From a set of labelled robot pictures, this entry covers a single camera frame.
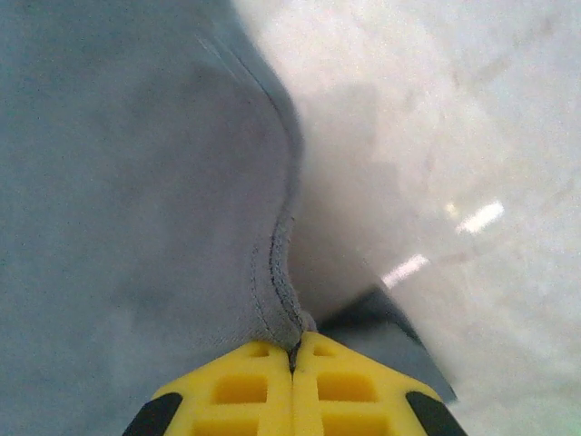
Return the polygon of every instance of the white floor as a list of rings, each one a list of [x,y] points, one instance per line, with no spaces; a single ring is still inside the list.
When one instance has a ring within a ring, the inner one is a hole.
[[[581,3],[238,5],[307,139],[303,303],[383,280],[471,436],[581,434]]]

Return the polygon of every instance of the gray fabric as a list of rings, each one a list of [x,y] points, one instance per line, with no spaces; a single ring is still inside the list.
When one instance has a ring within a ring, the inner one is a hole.
[[[120,434],[243,342],[290,349],[299,128],[228,4],[14,1],[0,24],[0,432]]]

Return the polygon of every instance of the glossy floor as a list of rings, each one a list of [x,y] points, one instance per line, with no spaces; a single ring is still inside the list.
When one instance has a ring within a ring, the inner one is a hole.
[[[303,304],[383,281],[469,434],[580,434],[581,4],[238,6],[307,140]]]

